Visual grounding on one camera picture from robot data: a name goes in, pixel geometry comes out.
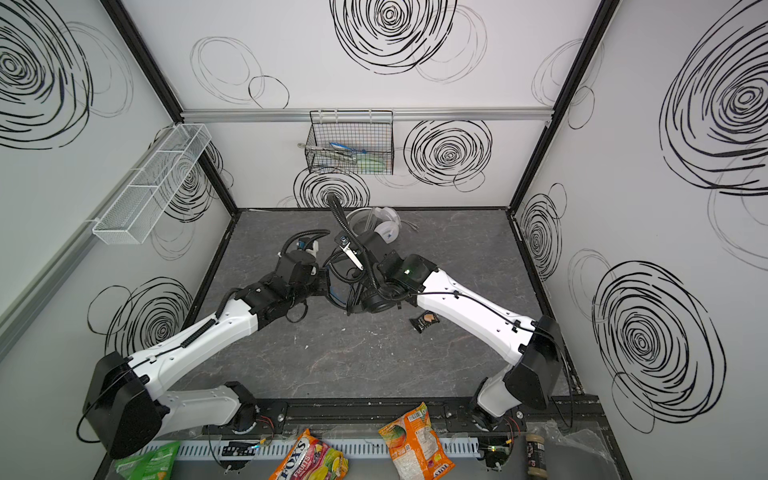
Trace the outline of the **black blue gaming headset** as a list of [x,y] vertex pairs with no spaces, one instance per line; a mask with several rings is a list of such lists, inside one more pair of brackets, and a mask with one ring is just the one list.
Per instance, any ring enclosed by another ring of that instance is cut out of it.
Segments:
[[[416,299],[404,283],[399,281],[399,267],[385,268],[376,264],[373,269],[373,282],[369,275],[355,267],[348,275],[341,275],[333,264],[325,267],[327,273],[327,293],[325,298],[336,308],[350,316],[359,313],[381,313],[393,307],[402,308],[403,303],[416,305]],[[338,280],[348,286],[347,296],[336,293],[333,281]]]

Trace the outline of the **white gaming headset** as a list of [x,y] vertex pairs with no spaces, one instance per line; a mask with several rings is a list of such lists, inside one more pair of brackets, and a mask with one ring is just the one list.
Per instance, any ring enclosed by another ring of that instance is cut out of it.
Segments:
[[391,207],[361,207],[348,213],[346,220],[355,234],[361,235],[373,231],[379,234],[387,244],[397,240],[403,226],[414,232],[419,231],[415,223],[403,220]]

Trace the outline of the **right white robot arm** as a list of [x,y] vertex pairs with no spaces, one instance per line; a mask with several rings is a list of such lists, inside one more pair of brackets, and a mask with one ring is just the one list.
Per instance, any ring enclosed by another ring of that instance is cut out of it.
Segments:
[[491,347],[507,365],[474,394],[474,416],[485,428],[520,406],[544,411],[556,405],[553,391],[566,366],[566,349],[555,319],[516,314],[459,284],[420,255],[400,257],[379,233],[356,234],[336,194],[328,194],[326,204],[341,228],[335,253],[346,255],[357,270],[336,276],[350,286],[347,314],[379,313],[407,302]]

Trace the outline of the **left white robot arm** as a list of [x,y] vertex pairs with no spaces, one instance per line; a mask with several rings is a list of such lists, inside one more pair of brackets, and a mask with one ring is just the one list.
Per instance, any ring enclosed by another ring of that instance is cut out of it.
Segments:
[[82,422],[112,459],[123,459],[155,438],[198,426],[249,432],[257,421],[255,397],[239,382],[188,392],[172,386],[229,345],[253,335],[322,293],[326,273],[317,262],[327,229],[292,235],[275,269],[246,287],[233,287],[200,325],[129,356],[111,352],[95,365]]

